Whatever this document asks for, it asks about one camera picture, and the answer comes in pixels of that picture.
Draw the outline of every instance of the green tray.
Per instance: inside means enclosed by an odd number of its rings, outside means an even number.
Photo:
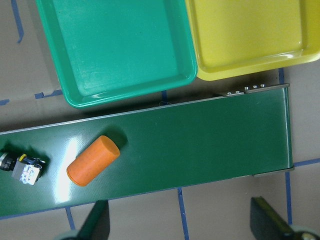
[[[85,108],[191,83],[184,0],[36,0],[66,101]]]

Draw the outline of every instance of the plastic tray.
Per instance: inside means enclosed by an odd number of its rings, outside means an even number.
[[[84,108],[191,83],[184,0],[36,0],[66,101]]]
[[[320,58],[319,0],[186,0],[186,7],[203,80]]]

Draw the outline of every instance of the blue tape line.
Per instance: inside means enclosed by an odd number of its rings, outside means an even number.
[[[161,97],[164,105],[168,105],[168,94],[166,90],[161,92]]]
[[[279,83],[280,84],[285,84],[285,71],[284,68],[281,67],[278,69],[279,72]]]
[[[19,15],[19,9],[18,9],[18,5],[17,5],[16,0],[11,0],[11,7],[12,7],[14,19],[15,19],[16,28],[18,29],[19,40],[17,41],[17,43],[19,44],[19,43],[21,43],[25,32],[24,32],[24,28],[22,27],[22,22],[21,22],[21,18]]]
[[[186,217],[186,211],[185,211],[185,205],[184,205],[184,197],[182,195],[182,188],[178,187],[177,190],[178,190],[178,200],[179,200],[179,206],[180,206],[180,214],[181,214],[184,240],[189,240],[187,217]]]
[[[6,105],[6,104],[9,103],[9,102],[10,102],[9,99],[0,100],[0,106],[4,106],[4,105]]]
[[[295,162],[293,165],[295,167],[300,167],[300,166],[305,166],[310,164],[319,164],[319,163],[320,163],[320,158],[316,158],[316,159],[311,159],[306,161],[298,161],[298,162]]]
[[[69,225],[70,225],[71,230],[75,230],[76,227],[75,227],[74,219],[71,214],[70,207],[66,207],[65,211],[66,211],[66,216],[68,217],[68,221],[69,221]]]
[[[288,224],[292,225],[292,207],[291,207],[291,184],[290,172],[285,173],[285,192],[286,192],[286,211],[288,217]]]
[[[62,95],[62,90],[54,90],[51,94],[49,95],[44,95],[43,92],[39,92],[39,93],[36,93],[34,95],[35,99],[44,99],[44,98],[49,98],[49,97],[54,97],[54,96],[59,96],[59,95]]]

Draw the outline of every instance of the orange cylinder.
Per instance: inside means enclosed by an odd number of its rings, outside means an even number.
[[[72,182],[84,187],[119,156],[116,144],[100,136],[67,167],[66,173]]]

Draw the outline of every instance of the floor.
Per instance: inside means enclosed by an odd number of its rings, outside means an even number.
[[[24,29],[21,43],[10,1],[0,1],[0,32],[5,33],[0,37],[0,131],[207,98],[262,82],[290,83],[293,171],[111,200],[108,239],[254,240],[249,213],[250,198],[256,196],[263,196],[290,224],[320,233],[320,60],[214,82],[196,79],[186,87],[79,110],[61,95],[34,1],[17,4]],[[1,239],[52,240],[80,229],[92,207],[88,203],[0,217]]]

